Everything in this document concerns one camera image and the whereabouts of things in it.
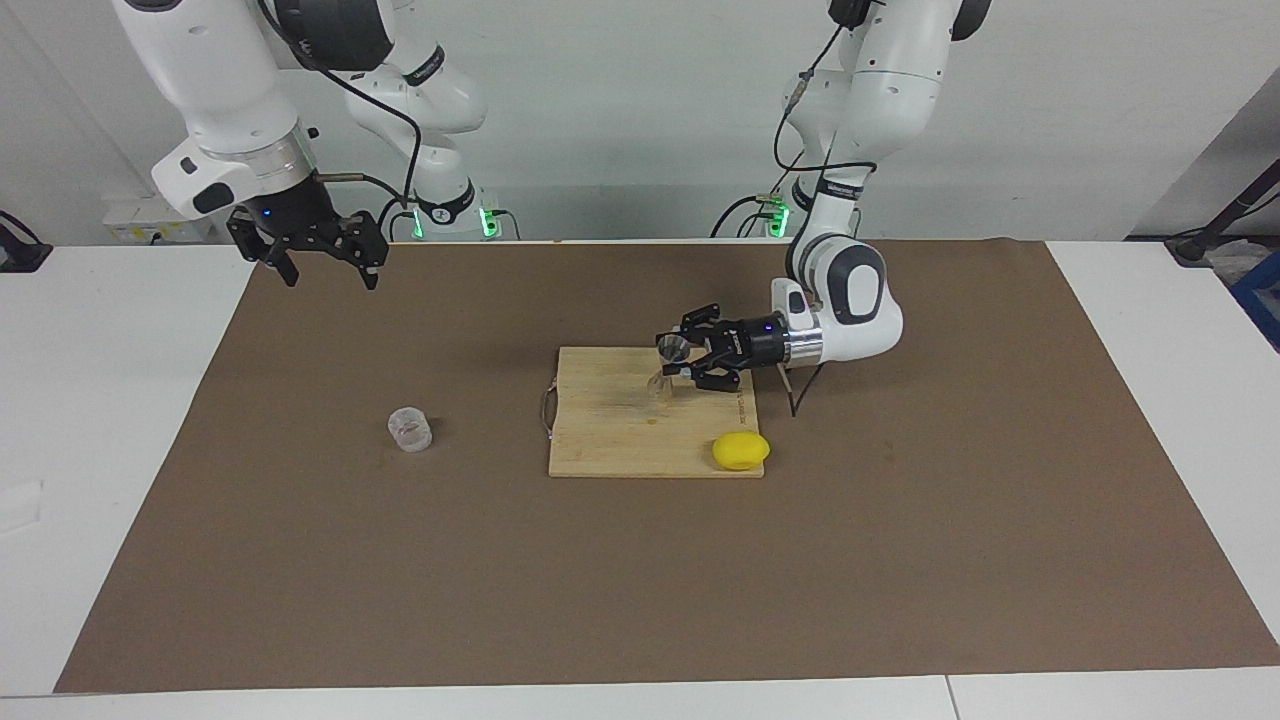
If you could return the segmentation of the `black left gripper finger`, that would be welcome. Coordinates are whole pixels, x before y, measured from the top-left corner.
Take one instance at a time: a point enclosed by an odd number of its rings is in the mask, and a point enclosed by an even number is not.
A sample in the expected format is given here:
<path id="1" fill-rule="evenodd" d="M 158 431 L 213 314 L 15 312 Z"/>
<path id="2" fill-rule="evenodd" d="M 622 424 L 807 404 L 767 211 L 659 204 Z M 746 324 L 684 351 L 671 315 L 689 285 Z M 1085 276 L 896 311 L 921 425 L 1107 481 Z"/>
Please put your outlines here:
<path id="1" fill-rule="evenodd" d="M 657 336 L 658 347 L 740 347 L 740 323 L 722 316 L 719 304 L 685 313 L 678 324 Z"/>
<path id="2" fill-rule="evenodd" d="M 675 354 L 662 354 L 662 375 L 682 377 L 698 389 L 733 393 L 741 388 L 741 372 L 746 366 L 744 354 L 708 354 L 698 360 Z"/>

